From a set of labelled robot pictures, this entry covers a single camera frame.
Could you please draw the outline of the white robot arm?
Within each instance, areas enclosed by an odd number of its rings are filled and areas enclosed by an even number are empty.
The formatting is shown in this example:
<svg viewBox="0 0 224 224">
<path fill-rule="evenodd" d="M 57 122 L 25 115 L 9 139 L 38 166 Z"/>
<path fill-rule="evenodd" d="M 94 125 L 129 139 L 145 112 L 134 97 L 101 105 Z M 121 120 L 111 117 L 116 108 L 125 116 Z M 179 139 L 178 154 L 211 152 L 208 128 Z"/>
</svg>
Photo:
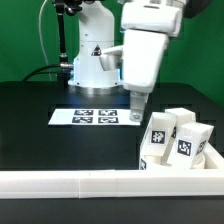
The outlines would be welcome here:
<svg viewBox="0 0 224 224">
<path fill-rule="evenodd" d="M 129 119 L 140 122 L 169 41 L 182 20 L 204 11 L 212 0 L 116 0 L 123 5 L 123 44 L 114 44 L 115 17 L 104 0 L 52 0 L 59 26 L 60 64 L 73 74 L 69 86 L 88 94 L 121 86 L 130 92 Z M 79 20 L 79 52 L 68 62 L 63 16 Z"/>
</svg>

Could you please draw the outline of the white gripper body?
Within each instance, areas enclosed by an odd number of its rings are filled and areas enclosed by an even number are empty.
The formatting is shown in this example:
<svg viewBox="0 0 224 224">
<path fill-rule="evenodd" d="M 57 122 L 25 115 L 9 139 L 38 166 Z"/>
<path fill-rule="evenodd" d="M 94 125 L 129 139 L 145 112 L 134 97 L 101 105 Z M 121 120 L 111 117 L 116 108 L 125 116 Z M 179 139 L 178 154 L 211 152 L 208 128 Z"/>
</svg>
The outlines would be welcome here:
<svg viewBox="0 0 224 224">
<path fill-rule="evenodd" d="M 163 33 L 126 30 L 123 45 L 102 50 L 100 63 L 105 71 L 122 67 L 126 90 L 151 93 L 168 41 Z"/>
</svg>

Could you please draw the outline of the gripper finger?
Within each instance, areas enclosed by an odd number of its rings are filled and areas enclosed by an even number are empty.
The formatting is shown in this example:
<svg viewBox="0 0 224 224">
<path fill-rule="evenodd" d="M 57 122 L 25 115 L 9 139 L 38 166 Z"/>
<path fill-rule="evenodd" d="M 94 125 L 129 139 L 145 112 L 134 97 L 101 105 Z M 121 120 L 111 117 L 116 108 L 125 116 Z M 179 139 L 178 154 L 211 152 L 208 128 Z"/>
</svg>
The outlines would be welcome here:
<svg viewBox="0 0 224 224">
<path fill-rule="evenodd" d="M 130 115 L 133 122 L 141 122 L 144 116 L 145 105 L 148 100 L 148 93 L 130 92 Z"/>
</svg>

